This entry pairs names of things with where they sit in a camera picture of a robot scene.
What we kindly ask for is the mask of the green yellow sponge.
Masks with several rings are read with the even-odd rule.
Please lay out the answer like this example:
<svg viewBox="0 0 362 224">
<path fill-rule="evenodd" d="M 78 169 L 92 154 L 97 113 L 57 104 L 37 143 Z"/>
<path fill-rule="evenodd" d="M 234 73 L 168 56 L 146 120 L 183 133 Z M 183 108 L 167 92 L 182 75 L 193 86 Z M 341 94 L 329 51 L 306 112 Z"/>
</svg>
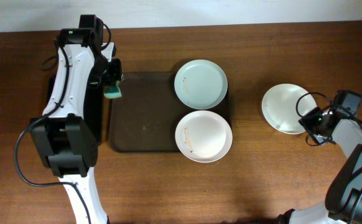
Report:
<svg viewBox="0 0 362 224">
<path fill-rule="evenodd" d="M 119 87 L 120 81 L 116 81 L 115 84 L 109 86 L 105 91 L 103 92 L 104 97 L 107 99 L 117 99 L 122 97 L 122 93 Z"/>
</svg>

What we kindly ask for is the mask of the white plate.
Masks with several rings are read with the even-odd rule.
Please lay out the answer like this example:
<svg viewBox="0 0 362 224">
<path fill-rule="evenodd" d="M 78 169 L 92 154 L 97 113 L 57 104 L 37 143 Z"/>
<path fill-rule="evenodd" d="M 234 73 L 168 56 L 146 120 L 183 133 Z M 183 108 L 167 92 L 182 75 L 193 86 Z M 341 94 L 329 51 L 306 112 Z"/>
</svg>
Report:
<svg viewBox="0 0 362 224">
<path fill-rule="evenodd" d="M 199 110 L 185 115 L 175 129 L 175 143 L 179 151 L 192 161 L 215 162 L 231 149 L 231 126 L 219 114 Z"/>
<path fill-rule="evenodd" d="M 302 134 L 304 127 L 299 123 L 296 112 L 298 99 L 308 93 L 302 87 L 283 83 L 270 88 L 263 96 L 261 109 L 266 121 L 276 130 L 286 134 Z"/>
</svg>

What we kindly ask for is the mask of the pale blue plate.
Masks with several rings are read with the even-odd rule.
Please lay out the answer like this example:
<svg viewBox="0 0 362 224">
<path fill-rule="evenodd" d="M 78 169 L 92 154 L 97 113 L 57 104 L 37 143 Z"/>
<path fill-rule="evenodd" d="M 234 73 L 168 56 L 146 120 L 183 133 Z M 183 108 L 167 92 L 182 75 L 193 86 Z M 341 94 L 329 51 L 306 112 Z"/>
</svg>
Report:
<svg viewBox="0 0 362 224">
<path fill-rule="evenodd" d="M 225 98 L 228 79 L 216 63 L 209 60 L 192 60 L 182 65 L 174 78 L 178 99 L 196 110 L 215 107 Z"/>
</svg>

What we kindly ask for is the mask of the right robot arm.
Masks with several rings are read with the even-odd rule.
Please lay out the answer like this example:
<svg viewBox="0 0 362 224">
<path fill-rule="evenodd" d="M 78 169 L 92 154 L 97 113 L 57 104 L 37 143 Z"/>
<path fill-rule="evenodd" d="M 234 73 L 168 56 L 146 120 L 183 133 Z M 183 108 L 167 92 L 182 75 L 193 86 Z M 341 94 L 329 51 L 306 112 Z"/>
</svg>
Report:
<svg viewBox="0 0 362 224">
<path fill-rule="evenodd" d="M 339 90 L 329 103 L 301 114 L 299 123 L 314 146 L 337 144 L 347 160 L 324 201 L 306 209 L 290 209 L 276 223 L 362 223 L 362 120 L 357 118 L 361 95 Z"/>
</svg>

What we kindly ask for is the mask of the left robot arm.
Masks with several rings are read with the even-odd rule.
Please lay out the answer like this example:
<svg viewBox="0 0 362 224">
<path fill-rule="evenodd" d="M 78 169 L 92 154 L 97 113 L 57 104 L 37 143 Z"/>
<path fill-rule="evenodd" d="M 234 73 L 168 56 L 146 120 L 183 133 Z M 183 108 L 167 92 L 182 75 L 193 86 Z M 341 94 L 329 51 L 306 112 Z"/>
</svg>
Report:
<svg viewBox="0 0 362 224">
<path fill-rule="evenodd" d="M 93 14 L 60 31 L 47 106 L 26 129 L 44 167 L 64 186 L 77 223 L 109 223 L 95 183 L 103 99 L 121 97 L 123 79 L 115 44 L 103 40 L 109 31 Z"/>
</svg>

